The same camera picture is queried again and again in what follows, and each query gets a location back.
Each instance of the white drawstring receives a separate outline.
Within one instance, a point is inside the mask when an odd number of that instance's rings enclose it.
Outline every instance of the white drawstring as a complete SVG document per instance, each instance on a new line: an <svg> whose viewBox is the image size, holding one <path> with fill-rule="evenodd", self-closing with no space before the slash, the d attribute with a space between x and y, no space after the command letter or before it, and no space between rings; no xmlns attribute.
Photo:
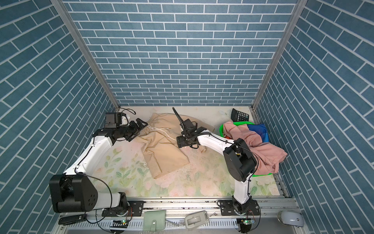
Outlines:
<svg viewBox="0 0 374 234"><path fill-rule="evenodd" d="M165 132L163 129L170 129L170 128L155 128L155 127L151 127L151 126L149 126L149 125L148 125L148 127L149 127L150 129L152 129L152 130L161 130L161 131L163 131L163 132ZM171 136L169 136L169 134L168 134L167 132L165 132L165 134L166 134L170 139L176 140L176 139L172 138Z"/></svg>

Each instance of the clothing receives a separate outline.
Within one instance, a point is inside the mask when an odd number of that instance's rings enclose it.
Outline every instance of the clothing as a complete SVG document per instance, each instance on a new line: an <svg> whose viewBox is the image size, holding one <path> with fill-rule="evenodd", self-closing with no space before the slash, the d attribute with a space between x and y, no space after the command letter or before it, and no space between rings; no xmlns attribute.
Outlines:
<svg viewBox="0 0 374 234"><path fill-rule="evenodd" d="M183 120L195 121L198 127L205 127L213 131L213 127L198 119L181 115ZM150 127L145 127L136 138L144 143L142 152L149 171L157 179L188 164L188 158L179 150L175 140L181 135L180 122L175 114L153 113L147 121ZM205 146L199 146L200 152L205 151Z"/></svg>
<svg viewBox="0 0 374 234"><path fill-rule="evenodd" d="M247 124L250 131L255 131L258 135L261 136L262 142L269 142L269 135L265 124Z"/></svg>
<svg viewBox="0 0 374 234"><path fill-rule="evenodd" d="M258 163L255 175L277 173L279 163L287 156L283 149L269 142L263 143L261 136L254 131L250 131L245 124L235 126L233 121L230 120L223 124L223 133L231 139L241 138L247 143Z"/></svg>

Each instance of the black remote control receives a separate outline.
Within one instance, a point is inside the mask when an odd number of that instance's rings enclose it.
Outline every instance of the black remote control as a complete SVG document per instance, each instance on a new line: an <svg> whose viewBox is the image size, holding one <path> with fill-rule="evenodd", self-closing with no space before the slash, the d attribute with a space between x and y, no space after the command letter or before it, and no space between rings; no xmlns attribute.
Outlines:
<svg viewBox="0 0 374 234"><path fill-rule="evenodd" d="M69 224L83 222L83 221L86 221L86 216L87 215L73 215L73 216L63 217L63 218L60 218L60 220L58 221L58 224L69 225Z"/></svg>
<svg viewBox="0 0 374 234"><path fill-rule="evenodd" d="M233 110L231 111L231 119L233 122L248 121L249 115L244 112L237 111L233 108Z"/></svg>

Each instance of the red cloth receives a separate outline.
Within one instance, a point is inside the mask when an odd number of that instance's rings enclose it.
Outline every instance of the red cloth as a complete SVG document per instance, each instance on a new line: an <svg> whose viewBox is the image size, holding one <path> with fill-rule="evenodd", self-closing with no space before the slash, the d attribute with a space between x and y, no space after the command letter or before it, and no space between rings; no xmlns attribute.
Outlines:
<svg viewBox="0 0 374 234"><path fill-rule="evenodd" d="M223 133L231 139L241 138L247 143L257 159L258 169L255 175L277 173L279 171L279 163L283 162L287 156L283 149L269 142L263 143L261 136L254 131L250 131L246 124L236 126L230 120L223 124Z"/></svg>

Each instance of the black calculator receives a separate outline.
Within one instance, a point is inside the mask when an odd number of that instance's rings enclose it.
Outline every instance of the black calculator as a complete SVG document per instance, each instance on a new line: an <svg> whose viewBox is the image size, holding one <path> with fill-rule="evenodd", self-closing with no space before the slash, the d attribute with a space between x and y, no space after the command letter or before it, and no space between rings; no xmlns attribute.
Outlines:
<svg viewBox="0 0 374 234"><path fill-rule="evenodd" d="M233 108L233 110L231 111L231 119L233 122L248 121L249 115L244 112L237 111Z"/></svg>

